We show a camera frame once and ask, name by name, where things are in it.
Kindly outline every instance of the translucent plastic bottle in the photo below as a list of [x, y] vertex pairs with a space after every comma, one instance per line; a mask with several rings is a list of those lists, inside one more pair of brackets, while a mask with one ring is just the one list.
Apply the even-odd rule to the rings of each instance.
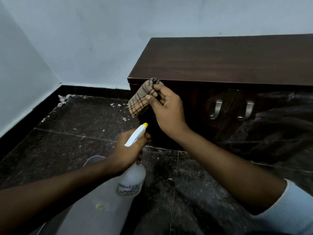
[[[135, 143], [139, 138], [143, 137], [148, 124], [144, 123], [131, 135], [125, 146], [129, 147]], [[116, 193], [121, 197], [135, 197], [142, 189], [143, 182], [146, 177], [146, 169], [140, 163], [134, 163], [127, 169], [120, 177], [117, 178]]]

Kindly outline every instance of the metal handle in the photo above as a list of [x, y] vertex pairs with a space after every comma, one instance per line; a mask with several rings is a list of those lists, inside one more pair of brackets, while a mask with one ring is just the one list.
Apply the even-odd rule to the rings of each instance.
[[238, 120], [243, 121], [243, 120], [248, 119], [251, 116], [253, 106], [254, 106], [254, 102], [247, 102], [246, 114], [244, 117], [238, 116]]
[[215, 120], [221, 110], [221, 107], [222, 107], [222, 103], [223, 101], [222, 100], [217, 100], [216, 101], [216, 105], [215, 105], [215, 111], [214, 111], [214, 114], [213, 115], [210, 115], [210, 119], [211, 120]]

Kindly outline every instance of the ribbed cuff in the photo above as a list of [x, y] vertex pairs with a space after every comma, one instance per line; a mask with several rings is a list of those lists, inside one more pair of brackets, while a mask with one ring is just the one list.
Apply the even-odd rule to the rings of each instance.
[[290, 180], [280, 198], [269, 209], [251, 217], [265, 231], [313, 234], [313, 197]]

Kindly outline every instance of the plaid cloth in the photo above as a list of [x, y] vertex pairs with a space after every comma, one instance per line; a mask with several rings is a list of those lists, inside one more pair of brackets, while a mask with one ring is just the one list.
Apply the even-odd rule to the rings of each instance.
[[149, 106], [148, 101], [145, 99], [147, 94], [157, 97], [159, 94], [153, 89], [154, 84], [164, 85], [159, 79], [151, 78], [139, 88], [136, 94], [129, 100], [128, 109], [132, 116], [137, 116], [147, 110]]

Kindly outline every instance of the hand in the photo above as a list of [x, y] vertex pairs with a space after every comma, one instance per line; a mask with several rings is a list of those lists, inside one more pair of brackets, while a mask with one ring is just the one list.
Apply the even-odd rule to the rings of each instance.
[[175, 140], [182, 130], [188, 129], [182, 100], [165, 86], [154, 85], [154, 90], [160, 93], [162, 98], [160, 102], [151, 95], [146, 95], [146, 99], [156, 115], [161, 130]]
[[131, 129], [122, 133], [117, 139], [114, 152], [108, 156], [111, 166], [116, 169], [116, 175], [123, 174], [135, 162], [140, 164], [142, 159], [142, 149], [151, 138], [149, 134], [145, 134], [144, 137], [138, 139], [137, 142], [130, 147], [126, 147], [125, 143], [134, 131], [135, 129]]

